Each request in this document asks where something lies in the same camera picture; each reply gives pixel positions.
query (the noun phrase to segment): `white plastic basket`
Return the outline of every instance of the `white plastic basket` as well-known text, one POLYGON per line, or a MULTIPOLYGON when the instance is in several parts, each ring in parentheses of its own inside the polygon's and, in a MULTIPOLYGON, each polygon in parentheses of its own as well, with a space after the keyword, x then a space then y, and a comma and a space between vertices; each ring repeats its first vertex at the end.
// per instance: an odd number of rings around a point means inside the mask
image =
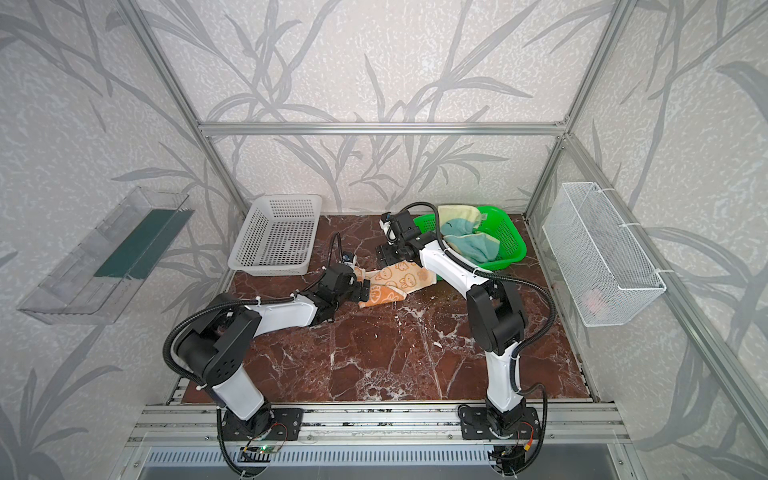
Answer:
POLYGON ((306 273, 322 202, 318 195, 264 195, 254 200, 230 254, 230 268, 254 276, 306 273))

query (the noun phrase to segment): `brown marble surface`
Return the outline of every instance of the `brown marble surface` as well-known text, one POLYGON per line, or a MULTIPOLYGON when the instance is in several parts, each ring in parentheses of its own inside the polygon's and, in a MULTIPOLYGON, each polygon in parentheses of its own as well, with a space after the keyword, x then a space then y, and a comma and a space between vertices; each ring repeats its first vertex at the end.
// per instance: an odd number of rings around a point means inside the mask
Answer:
MULTIPOLYGON (((511 217, 528 255, 505 272, 546 285, 523 219, 511 217)), ((307 275, 256 277, 239 272, 230 292, 253 298, 285 296, 303 288, 319 275, 328 239, 337 230, 344 250, 356 252, 362 268, 375 270, 375 248, 384 241, 378 216, 321 217, 307 275)), ((521 295, 530 335, 544 322, 547 307, 530 289, 522 288, 521 295)), ((402 302, 365 309, 346 303, 334 323, 258 336, 244 365, 272 402, 479 400, 488 386, 485 354, 470 334, 466 302, 445 281, 411 293, 402 302)), ((550 398, 589 396, 559 319, 521 353, 521 383, 534 382, 543 383, 550 398)), ((190 385, 183 402, 210 399, 190 385)))

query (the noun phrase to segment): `metal vent grille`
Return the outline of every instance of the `metal vent grille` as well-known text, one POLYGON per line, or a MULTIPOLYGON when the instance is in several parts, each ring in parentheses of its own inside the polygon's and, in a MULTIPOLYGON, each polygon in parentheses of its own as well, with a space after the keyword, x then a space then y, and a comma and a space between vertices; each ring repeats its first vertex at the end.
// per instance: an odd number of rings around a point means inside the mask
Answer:
MULTIPOLYGON (((483 445, 327 445, 287 446, 264 455, 270 467, 346 465, 489 465, 483 445)), ((228 452, 237 462, 238 448, 228 452)), ((153 447, 144 466, 224 465, 218 447, 153 447)))
MULTIPOLYGON (((238 449, 229 450, 235 460, 238 449)), ((225 465, 218 447, 152 447, 144 466, 147 467, 216 467, 225 465)))

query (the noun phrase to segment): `gray wall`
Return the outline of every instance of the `gray wall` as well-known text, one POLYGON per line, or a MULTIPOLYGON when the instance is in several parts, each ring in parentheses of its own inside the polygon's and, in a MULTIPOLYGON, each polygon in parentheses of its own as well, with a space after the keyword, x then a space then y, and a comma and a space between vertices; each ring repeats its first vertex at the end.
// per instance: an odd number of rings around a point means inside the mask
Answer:
MULTIPOLYGON (((204 121, 560 121, 612 0, 140 1, 204 121)), ((549 137, 225 137, 246 197, 522 211, 549 137)))
MULTIPOLYGON (((764 392, 768 2, 638 2, 576 134, 764 392)), ((768 459, 663 300, 585 329, 540 226, 544 265, 594 386, 651 478, 766 478, 768 459)))
POLYGON ((104 478, 174 379, 161 343, 203 305, 237 234, 230 198, 112 2, 0 5, 0 477, 104 478), (196 210, 120 319, 15 306, 136 185, 196 210))

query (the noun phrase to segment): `orange towel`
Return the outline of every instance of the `orange towel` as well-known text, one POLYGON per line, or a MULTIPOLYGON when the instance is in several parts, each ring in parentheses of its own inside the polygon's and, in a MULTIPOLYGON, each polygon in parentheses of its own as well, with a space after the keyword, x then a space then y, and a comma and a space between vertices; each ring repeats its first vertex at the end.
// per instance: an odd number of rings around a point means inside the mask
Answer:
POLYGON ((371 281, 370 297, 367 302, 359 302, 360 308, 398 302, 411 292, 437 283, 435 272, 404 260, 373 272, 366 272, 356 266, 355 274, 358 281, 371 281))

